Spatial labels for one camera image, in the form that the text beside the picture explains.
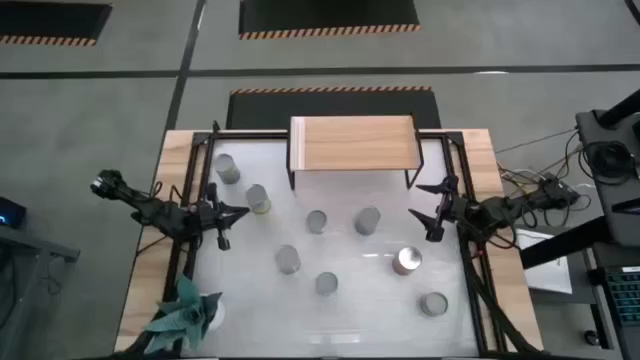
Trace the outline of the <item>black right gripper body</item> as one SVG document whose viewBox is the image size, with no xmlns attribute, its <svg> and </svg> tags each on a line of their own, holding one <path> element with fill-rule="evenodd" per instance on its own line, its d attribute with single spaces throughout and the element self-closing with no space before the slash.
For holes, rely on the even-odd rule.
<svg viewBox="0 0 640 360">
<path fill-rule="evenodd" d="M 448 175 L 441 183 L 446 185 L 446 194 L 441 195 L 440 203 L 436 207 L 435 219 L 438 223 L 438 227 L 435 229 L 426 229 L 426 240 L 429 242 L 442 241 L 444 234 L 442 223 L 444 221 L 470 225 L 470 222 L 467 219 L 469 202 L 466 197 L 461 197 L 458 193 L 458 177 L 455 175 Z"/>
</svg>

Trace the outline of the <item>black hazard-striped floor mat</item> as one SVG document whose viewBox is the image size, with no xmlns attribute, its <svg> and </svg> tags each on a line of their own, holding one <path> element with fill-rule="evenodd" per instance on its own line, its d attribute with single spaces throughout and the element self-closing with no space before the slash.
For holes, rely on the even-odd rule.
<svg viewBox="0 0 640 360">
<path fill-rule="evenodd" d="M 94 46 L 111 4 L 0 1 L 0 44 Z"/>
<path fill-rule="evenodd" d="M 420 129 L 439 129 L 429 86 L 326 86 L 246 88 L 230 93 L 226 127 L 285 130 L 294 116 L 411 115 Z"/>
<path fill-rule="evenodd" d="M 414 0 L 241 0 L 241 40 L 419 31 Z"/>
</svg>

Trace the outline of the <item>green peas label tin can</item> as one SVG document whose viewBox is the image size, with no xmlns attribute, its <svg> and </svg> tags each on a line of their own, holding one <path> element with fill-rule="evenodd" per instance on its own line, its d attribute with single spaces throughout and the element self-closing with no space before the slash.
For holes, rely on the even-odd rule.
<svg viewBox="0 0 640 360">
<path fill-rule="evenodd" d="M 315 279 L 315 291 L 321 296 L 329 296 L 335 293 L 338 286 L 338 277 L 332 272 L 322 272 Z"/>
</svg>

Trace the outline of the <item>cherries label tin can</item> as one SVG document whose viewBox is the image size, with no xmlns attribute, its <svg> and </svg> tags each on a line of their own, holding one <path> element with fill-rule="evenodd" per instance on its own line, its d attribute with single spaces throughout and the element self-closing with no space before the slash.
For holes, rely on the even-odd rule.
<svg viewBox="0 0 640 360">
<path fill-rule="evenodd" d="M 265 187 L 260 184 L 253 184 L 247 189 L 246 200 L 253 213 L 265 214 L 271 209 L 269 195 Z"/>
</svg>

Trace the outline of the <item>pineapple label orange tin can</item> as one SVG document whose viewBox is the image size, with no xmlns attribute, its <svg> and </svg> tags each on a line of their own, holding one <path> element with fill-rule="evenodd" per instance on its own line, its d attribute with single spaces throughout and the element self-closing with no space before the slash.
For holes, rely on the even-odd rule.
<svg viewBox="0 0 640 360">
<path fill-rule="evenodd" d="M 413 246 L 407 246 L 398 250 L 392 259 L 393 271 L 401 276 L 408 276 L 422 264 L 422 253 Z"/>
</svg>

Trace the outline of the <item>backlit keyboard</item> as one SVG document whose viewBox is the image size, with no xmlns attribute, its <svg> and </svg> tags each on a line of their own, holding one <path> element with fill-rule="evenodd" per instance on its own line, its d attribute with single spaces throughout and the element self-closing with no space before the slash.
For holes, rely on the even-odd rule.
<svg viewBox="0 0 640 360">
<path fill-rule="evenodd" d="M 640 266 L 605 268 L 604 290 L 617 323 L 640 326 Z"/>
</svg>

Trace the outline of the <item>dark grey side desk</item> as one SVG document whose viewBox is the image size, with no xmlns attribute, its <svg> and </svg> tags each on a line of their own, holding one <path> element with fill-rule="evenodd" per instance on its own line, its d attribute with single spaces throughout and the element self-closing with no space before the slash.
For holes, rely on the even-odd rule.
<svg viewBox="0 0 640 360">
<path fill-rule="evenodd" d="M 80 250 L 43 240 L 21 230 L 0 226 L 0 278 L 8 275 L 8 305 L 0 304 L 0 360 L 16 360 L 19 336 L 36 300 L 39 282 L 54 258 L 74 263 Z"/>
</svg>

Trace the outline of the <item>yellow and blue tin can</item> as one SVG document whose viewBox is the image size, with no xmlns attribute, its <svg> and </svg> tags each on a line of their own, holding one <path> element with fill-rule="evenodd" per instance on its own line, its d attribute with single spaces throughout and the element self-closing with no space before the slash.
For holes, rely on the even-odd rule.
<svg viewBox="0 0 640 360">
<path fill-rule="evenodd" d="M 217 155 L 213 165 L 220 180 L 224 184 L 236 184 L 240 180 L 241 173 L 231 155 L 226 153 Z"/>
</svg>

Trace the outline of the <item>black aluminium rig frame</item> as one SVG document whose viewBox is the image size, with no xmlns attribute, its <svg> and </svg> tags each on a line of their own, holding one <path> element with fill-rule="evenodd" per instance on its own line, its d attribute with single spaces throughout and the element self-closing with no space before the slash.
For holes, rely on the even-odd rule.
<svg viewBox="0 0 640 360">
<path fill-rule="evenodd" d="M 465 175 L 461 187 L 479 199 L 501 196 L 499 173 L 489 131 L 486 129 L 421 130 L 422 138 L 429 135 L 446 137 L 445 148 L 453 154 L 452 166 L 459 176 Z M 205 145 L 208 130 L 170 130 L 165 134 L 155 179 L 165 187 L 175 185 L 189 200 L 196 198 L 204 174 Z M 139 245 L 147 251 L 135 259 L 128 293 L 121 316 L 115 352 L 130 347 L 143 325 L 155 314 L 155 300 L 164 295 L 165 284 L 172 283 L 171 270 L 180 270 L 186 259 L 180 250 L 172 261 L 173 245 L 162 239 L 151 227 L 142 230 Z M 544 348 L 531 297 L 525 293 L 524 270 L 514 249 L 485 249 L 484 261 L 488 269 L 482 272 L 485 280 L 494 281 L 496 300 L 511 317 L 514 326 L 532 346 Z"/>
</svg>

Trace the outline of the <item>wooden shelf black metal legs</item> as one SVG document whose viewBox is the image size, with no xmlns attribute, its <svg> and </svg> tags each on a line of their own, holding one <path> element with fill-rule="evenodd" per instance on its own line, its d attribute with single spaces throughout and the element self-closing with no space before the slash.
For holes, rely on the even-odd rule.
<svg viewBox="0 0 640 360">
<path fill-rule="evenodd" d="M 293 116 L 286 171 L 291 187 L 300 171 L 413 171 L 424 166 L 420 132 L 411 115 Z"/>
</svg>

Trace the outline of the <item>black device with blue light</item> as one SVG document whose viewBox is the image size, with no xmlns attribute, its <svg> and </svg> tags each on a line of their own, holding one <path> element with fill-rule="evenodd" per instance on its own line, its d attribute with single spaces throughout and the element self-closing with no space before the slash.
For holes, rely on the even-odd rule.
<svg viewBox="0 0 640 360">
<path fill-rule="evenodd" d="M 20 228 L 26 217 L 26 208 L 0 196 L 0 226 Z"/>
</svg>

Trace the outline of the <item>plain silver-topped tin can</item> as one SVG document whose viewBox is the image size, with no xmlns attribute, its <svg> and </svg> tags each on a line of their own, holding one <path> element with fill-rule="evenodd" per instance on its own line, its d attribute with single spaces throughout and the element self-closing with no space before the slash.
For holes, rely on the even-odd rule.
<svg viewBox="0 0 640 360">
<path fill-rule="evenodd" d="M 313 210 L 306 217 L 307 230 L 312 234 L 322 234 L 327 226 L 328 217 L 321 210 Z"/>
<path fill-rule="evenodd" d="M 376 231 L 380 218 L 381 213 L 376 207 L 365 207 L 356 215 L 354 228 L 363 236 L 372 235 Z"/>
</svg>

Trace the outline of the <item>artificial plant in white pot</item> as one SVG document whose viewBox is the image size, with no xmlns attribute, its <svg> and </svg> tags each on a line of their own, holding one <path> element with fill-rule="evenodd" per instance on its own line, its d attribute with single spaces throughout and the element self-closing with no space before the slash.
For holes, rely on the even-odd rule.
<svg viewBox="0 0 640 360">
<path fill-rule="evenodd" d="M 202 295 L 185 275 L 176 281 L 176 292 L 176 301 L 157 303 L 161 316 L 144 327 L 151 334 L 145 354 L 166 350 L 184 339 L 192 351 L 197 350 L 220 310 L 223 293 Z"/>
</svg>

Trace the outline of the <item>peas label blue tin can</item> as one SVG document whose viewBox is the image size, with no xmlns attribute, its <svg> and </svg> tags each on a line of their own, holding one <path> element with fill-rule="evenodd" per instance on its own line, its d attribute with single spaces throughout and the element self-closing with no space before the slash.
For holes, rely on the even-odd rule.
<svg viewBox="0 0 640 360">
<path fill-rule="evenodd" d="M 278 270 L 285 275 L 294 274 L 301 267 L 300 255 L 292 245 L 281 246 L 275 254 L 275 262 Z"/>
</svg>

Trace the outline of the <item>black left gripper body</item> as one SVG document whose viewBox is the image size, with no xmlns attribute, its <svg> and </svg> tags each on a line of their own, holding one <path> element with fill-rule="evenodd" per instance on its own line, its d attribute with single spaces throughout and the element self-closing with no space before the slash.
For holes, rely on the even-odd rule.
<svg viewBox="0 0 640 360">
<path fill-rule="evenodd" d="M 217 189 L 216 183 L 208 183 L 205 187 L 204 199 L 193 203 L 189 207 L 189 211 L 198 219 L 200 231 L 211 229 L 218 231 L 218 247 L 222 251 L 227 251 L 231 248 L 231 245 L 224 234 L 224 230 L 229 227 L 226 217 L 231 213 L 231 208 L 219 200 Z"/>
</svg>

